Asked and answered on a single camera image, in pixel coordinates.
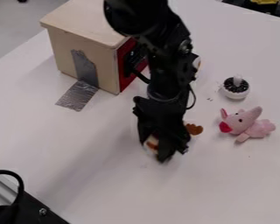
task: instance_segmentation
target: red panel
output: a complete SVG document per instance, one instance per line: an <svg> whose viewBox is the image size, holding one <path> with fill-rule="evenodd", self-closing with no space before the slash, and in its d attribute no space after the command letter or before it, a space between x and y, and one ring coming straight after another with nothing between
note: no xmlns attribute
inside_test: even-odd
<svg viewBox="0 0 280 224"><path fill-rule="evenodd" d="M132 74L128 78L124 77L124 56L127 53L130 53L135 45L136 45L136 41L133 38L130 38L117 50L118 73L119 73L119 83L120 83L121 92L136 78L134 74ZM142 63L140 63L137 66L136 69L139 72L142 72L146 66L147 66L147 61L144 60Z"/></svg>

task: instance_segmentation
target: duct tape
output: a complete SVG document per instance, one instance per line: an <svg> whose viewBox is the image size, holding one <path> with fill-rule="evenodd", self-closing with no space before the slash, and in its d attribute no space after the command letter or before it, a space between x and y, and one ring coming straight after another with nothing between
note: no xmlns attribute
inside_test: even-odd
<svg viewBox="0 0 280 224"><path fill-rule="evenodd" d="M75 111L81 111L97 92L94 87L83 80L73 84L71 88L56 102L56 105Z"/></svg>
<svg viewBox="0 0 280 224"><path fill-rule="evenodd" d="M71 52L78 80L85 81L86 83L98 88L99 83L95 64L86 57L83 51L72 50Z"/></svg>
<svg viewBox="0 0 280 224"><path fill-rule="evenodd" d="M77 81L57 101L56 105L63 108L81 111L99 89L95 64L91 62L83 51L71 51L77 73Z"/></svg>

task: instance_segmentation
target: wooden box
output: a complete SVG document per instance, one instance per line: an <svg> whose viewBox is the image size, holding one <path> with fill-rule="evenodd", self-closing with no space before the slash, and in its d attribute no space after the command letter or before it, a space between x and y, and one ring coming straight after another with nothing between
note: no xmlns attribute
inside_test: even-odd
<svg viewBox="0 0 280 224"><path fill-rule="evenodd" d="M48 30L62 73L77 79L91 74L90 84L115 95L135 79L135 75L124 72L124 63L127 55L134 55L137 43L113 31L104 17L103 0L71 0L43 17L40 23ZM85 66L82 56L90 64ZM136 68L142 71L146 60L138 60Z"/></svg>

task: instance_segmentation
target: stuffed toy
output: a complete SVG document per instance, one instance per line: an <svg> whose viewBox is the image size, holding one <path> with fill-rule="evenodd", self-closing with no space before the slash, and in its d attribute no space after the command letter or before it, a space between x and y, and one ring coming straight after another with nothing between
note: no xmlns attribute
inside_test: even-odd
<svg viewBox="0 0 280 224"><path fill-rule="evenodd" d="M243 143L250 137L263 138L276 129L276 126L269 120L256 120L263 109L253 108L249 111L240 109L238 113L228 115L223 108L221 111L223 122L220 123L220 130L223 133L237 135L236 142Z"/></svg>

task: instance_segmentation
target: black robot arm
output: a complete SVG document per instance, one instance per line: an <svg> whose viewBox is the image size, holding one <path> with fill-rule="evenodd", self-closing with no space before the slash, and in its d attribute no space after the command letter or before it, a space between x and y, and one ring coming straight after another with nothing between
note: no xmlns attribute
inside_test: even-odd
<svg viewBox="0 0 280 224"><path fill-rule="evenodd" d="M189 98L193 67L192 41L167 0L105 0L110 25L146 46L150 67L149 99L135 97L140 142L159 139L157 159L164 162L175 151L185 153L190 135L183 116Z"/></svg>

